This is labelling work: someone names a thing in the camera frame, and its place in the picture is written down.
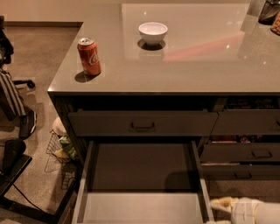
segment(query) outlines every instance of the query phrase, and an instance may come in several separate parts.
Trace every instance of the closed drawer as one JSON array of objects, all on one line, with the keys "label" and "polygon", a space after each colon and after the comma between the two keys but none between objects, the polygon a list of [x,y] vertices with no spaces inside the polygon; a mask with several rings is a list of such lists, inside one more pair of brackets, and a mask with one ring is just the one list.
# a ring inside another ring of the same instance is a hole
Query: closed drawer
[{"label": "closed drawer", "polygon": [[72,223],[213,221],[193,147],[91,142]]},{"label": "closed drawer", "polygon": [[218,115],[204,111],[78,111],[68,117],[78,137],[209,136]]},{"label": "closed drawer", "polygon": [[280,165],[202,165],[206,180],[279,180]]},{"label": "closed drawer", "polygon": [[204,145],[201,163],[280,162],[280,143],[210,143]]},{"label": "closed drawer", "polygon": [[212,135],[279,135],[280,110],[226,110],[219,118]]}]

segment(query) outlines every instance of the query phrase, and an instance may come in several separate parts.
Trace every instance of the can lid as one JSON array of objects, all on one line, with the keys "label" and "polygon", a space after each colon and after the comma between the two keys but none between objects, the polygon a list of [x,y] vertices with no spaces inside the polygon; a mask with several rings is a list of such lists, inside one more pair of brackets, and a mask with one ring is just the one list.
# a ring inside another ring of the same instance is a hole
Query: can lid
[{"label": "can lid", "polygon": [[91,38],[80,38],[78,41],[78,44],[81,46],[90,46],[94,43],[95,41]]}]

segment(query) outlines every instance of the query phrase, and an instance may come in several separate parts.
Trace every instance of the cable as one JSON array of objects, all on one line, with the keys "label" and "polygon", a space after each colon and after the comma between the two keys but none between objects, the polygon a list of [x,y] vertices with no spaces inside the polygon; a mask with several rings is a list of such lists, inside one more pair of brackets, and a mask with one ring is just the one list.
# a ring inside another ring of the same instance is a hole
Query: cable
[{"label": "cable", "polygon": [[41,208],[39,208],[38,206],[34,205],[29,199],[27,199],[27,197],[22,193],[22,191],[20,191],[18,189],[18,187],[11,181],[10,178],[8,178],[5,174],[3,174],[1,171],[0,171],[0,176],[3,176],[5,177],[17,190],[18,192],[30,203],[32,204],[34,207],[36,207],[39,211],[41,211],[42,213],[44,213],[45,211],[43,211]]}]

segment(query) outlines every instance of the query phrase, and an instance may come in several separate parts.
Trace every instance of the white bowl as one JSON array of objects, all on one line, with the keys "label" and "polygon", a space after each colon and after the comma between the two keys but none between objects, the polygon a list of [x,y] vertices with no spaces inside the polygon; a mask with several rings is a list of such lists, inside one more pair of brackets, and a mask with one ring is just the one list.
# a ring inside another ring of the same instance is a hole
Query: white bowl
[{"label": "white bowl", "polygon": [[167,30],[166,25],[155,22],[149,22],[139,26],[141,38],[149,46],[158,45],[164,39]]}]

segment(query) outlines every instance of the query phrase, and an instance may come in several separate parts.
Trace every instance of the chair wheel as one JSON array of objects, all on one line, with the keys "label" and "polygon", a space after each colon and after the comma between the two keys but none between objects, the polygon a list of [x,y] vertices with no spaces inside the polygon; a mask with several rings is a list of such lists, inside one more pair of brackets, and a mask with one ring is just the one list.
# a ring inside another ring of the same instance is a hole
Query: chair wheel
[{"label": "chair wheel", "polygon": [[34,82],[34,81],[29,81],[29,82],[27,82],[27,87],[29,87],[29,88],[35,88],[35,82]]}]

